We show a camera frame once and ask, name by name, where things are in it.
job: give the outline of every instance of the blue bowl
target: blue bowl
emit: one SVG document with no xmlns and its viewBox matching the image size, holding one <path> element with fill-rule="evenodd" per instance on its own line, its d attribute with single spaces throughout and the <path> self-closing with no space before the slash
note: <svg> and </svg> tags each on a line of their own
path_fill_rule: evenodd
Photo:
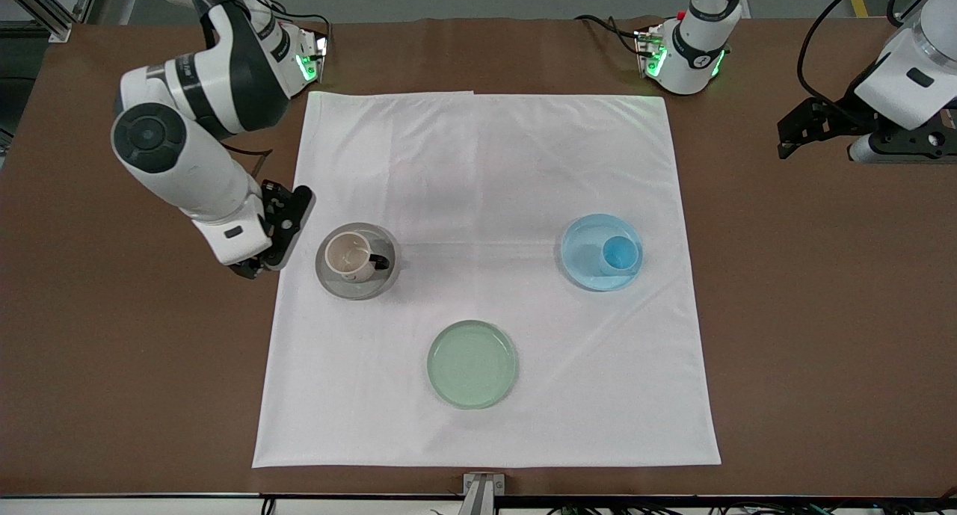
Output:
<svg viewBox="0 0 957 515">
<path fill-rule="evenodd" d="M 568 226 L 561 239 L 561 266 L 578 286 L 617 291 L 631 283 L 644 251 L 638 233 L 612 215 L 588 215 Z"/>
</svg>

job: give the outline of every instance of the yellow tape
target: yellow tape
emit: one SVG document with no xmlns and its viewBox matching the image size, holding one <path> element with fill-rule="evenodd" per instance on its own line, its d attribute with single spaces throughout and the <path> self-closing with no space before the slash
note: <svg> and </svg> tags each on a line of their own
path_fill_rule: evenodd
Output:
<svg viewBox="0 0 957 515">
<path fill-rule="evenodd" d="M 851 0 L 851 7 L 854 8 L 854 15 L 858 18 L 867 18 L 867 7 L 864 0 Z"/>
</svg>

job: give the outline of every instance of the green plate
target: green plate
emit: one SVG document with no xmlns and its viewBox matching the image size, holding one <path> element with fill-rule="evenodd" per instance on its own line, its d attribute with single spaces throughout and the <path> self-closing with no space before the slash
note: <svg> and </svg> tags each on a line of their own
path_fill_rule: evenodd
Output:
<svg viewBox="0 0 957 515">
<path fill-rule="evenodd" d="M 512 341 L 488 322 L 455 322 L 428 349 L 428 381 L 459 409 L 487 409 L 502 401 L 518 368 Z"/>
</svg>

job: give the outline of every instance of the blue cup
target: blue cup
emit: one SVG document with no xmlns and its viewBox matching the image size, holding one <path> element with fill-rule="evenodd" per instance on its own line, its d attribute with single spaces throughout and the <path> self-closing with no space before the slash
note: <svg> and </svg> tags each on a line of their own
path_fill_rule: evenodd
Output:
<svg viewBox="0 0 957 515">
<path fill-rule="evenodd" d="M 605 276 L 631 276 L 637 262 L 636 243 L 626 236 L 612 236 L 602 246 L 599 270 Z"/>
</svg>

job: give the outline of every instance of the black mounting bracket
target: black mounting bracket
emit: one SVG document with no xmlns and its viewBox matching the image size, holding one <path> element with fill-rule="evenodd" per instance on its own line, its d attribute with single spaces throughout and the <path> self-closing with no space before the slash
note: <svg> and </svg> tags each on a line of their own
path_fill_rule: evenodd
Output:
<svg viewBox="0 0 957 515">
<path fill-rule="evenodd" d="M 778 121 L 778 157 L 784 160 L 811 141 L 864 136 L 878 129 L 878 116 L 856 96 L 844 96 L 835 104 L 857 122 L 821 99 L 806 99 Z"/>
<path fill-rule="evenodd" d="M 302 223 L 312 205 L 313 194 L 307 185 L 299 185 L 288 191 L 273 181 L 262 181 L 262 228 L 273 240 L 273 245 L 259 255 L 230 265 L 239 276 L 256 279 L 263 271 L 283 267 L 286 254 L 292 248 Z"/>
<path fill-rule="evenodd" d="M 930 117 L 913 130 L 904 130 L 882 117 L 881 127 L 871 134 L 868 145 L 878 155 L 876 164 L 957 164 L 957 130 L 950 110 Z"/>
</svg>

